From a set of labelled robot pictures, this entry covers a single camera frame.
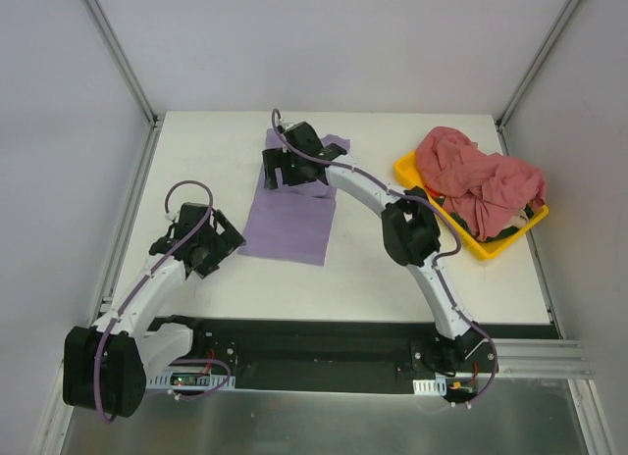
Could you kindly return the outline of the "purple t shirt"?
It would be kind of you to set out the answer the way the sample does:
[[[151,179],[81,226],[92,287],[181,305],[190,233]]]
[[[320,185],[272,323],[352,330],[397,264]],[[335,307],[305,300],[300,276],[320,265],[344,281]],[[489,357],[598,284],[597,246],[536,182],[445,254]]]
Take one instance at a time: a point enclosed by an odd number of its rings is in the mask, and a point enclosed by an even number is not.
[[[301,263],[325,264],[337,190],[321,181],[298,186],[264,186],[259,174],[244,227],[243,256]]]

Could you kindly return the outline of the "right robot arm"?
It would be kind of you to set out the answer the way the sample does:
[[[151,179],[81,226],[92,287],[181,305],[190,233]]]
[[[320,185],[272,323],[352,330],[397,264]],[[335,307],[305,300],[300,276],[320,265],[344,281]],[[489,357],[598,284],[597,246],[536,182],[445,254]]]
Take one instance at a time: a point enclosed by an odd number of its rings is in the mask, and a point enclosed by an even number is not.
[[[464,310],[440,260],[461,250],[461,239],[449,252],[441,250],[438,221],[445,217],[420,187],[400,191],[360,168],[347,151],[325,146],[307,122],[285,125],[280,113],[271,125],[283,146],[262,152],[265,187],[298,186],[320,181],[339,189],[376,214],[382,224],[385,250],[412,274],[434,317],[442,343],[442,359],[453,371],[464,371],[477,358],[477,347],[487,339]]]

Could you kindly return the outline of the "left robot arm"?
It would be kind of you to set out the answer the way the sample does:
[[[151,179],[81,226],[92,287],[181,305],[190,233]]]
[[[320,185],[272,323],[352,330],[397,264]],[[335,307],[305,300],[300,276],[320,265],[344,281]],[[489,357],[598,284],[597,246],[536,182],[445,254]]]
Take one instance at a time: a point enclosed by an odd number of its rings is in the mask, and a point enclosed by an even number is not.
[[[197,324],[173,318],[152,329],[158,312],[192,278],[207,278],[243,245],[225,214],[197,203],[182,204],[165,235],[156,239],[126,297],[87,327],[73,327],[64,342],[62,397],[69,406],[96,411],[106,421],[131,416],[146,388],[171,365],[197,372],[175,381],[189,391],[200,379],[232,367],[207,342]]]

